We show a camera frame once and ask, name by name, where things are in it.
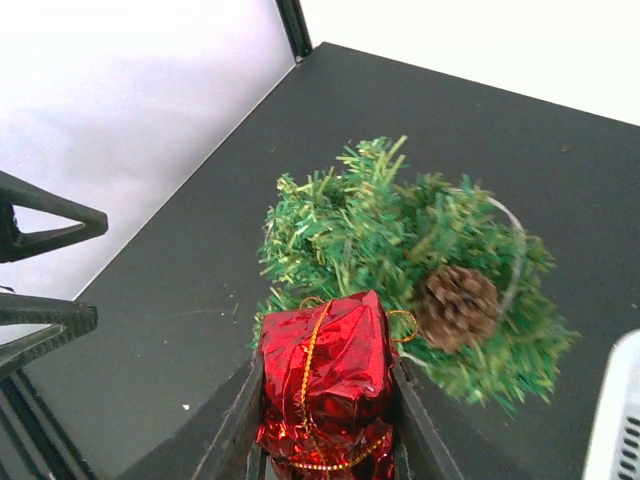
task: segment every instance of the green tinsel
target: green tinsel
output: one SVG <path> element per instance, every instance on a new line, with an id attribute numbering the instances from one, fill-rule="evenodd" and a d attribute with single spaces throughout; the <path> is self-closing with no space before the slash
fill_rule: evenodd
<path id="1" fill-rule="evenodd" d="M 281 199 L 269 209 L 259 250 L 272 294 L 259 305 L 253 346 L 266 314 L 296 309 L 307 297 L 328 300 L 373 289 L 387 311 L 411 310 L 414 285 L 445 264 L 478 269 L 504 293 L 520 257 L 515 297 L 483 345 L 447 354 L 416 337 L 398 348 L 454 397 L 483 404 L 496 398 L 509 408 L 527 393 L 548 401 L 558 358 L 577 336 L 540 290 L 538 274 L 553 266 L 551 256 L 538 237 L 496 222 L 490 193 L 467 177 L 460 188 L 440 174 L 395 183 L 405 167 L 404 156 L 396 157 L 405 140 L 345 147 L 346 156 L 337 159 L 346 171 L 339 174 L 332 167 L 303 185 L 287 174 L 278 180 Z M 412 328 L 399 315 L 390 322 L 397 338 Z"/>

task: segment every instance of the table top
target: table top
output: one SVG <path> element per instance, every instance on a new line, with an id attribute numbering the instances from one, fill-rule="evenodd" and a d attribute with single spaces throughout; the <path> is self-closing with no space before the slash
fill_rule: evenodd
<path id="1" fill-rule="evenodd" d="M 330 44 L 86 289 L 98 330 L 27 368 L 100 478 L 171 437 L 250 354 L 277 177 L 334 164 L 350 140 L 402 134 L 403 175 L 482 179 L 556 257 L 544 289 L 583 336 L 552 404 L 528 399 L 513 418 L 451 405 L 533 478 L 579 478 L 609 350 L 640 325 L 640 128 Z"/>

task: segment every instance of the white wall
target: white wall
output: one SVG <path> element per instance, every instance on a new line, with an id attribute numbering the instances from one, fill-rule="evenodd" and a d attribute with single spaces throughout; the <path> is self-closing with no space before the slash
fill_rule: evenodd
<path id="1" fill-rule="evenodd" d="M 0 169 L 106 212 L 110 230 L 0 265 L 0 285 L 78 295 L 293 64 L 274 0 L 3 2 Z"/>
<path id="2" fill-rule="evenodd" d="M 637 0 L 302 0 L 355 48 L 640 125 Z"/>

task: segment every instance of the white plastic basket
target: white plastic basket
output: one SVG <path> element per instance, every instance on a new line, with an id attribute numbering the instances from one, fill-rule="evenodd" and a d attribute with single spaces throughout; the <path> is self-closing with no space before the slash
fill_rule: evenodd
<path id="1" fill-rule="evenodd" d="M 614 345 L 583 480 L 640 480 L 640 330 Z"/>

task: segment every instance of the brown pine cone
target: brown pine cone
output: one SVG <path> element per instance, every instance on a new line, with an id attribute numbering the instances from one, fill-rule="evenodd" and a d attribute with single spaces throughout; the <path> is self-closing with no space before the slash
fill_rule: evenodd
<path id="1" fill-rule="evenodd" d="M 498 291 L 478 270 L 447 266 L 416 288 L 415 316 L 429 343 L 448 353 L 481 344 L 496 330 Z"/>

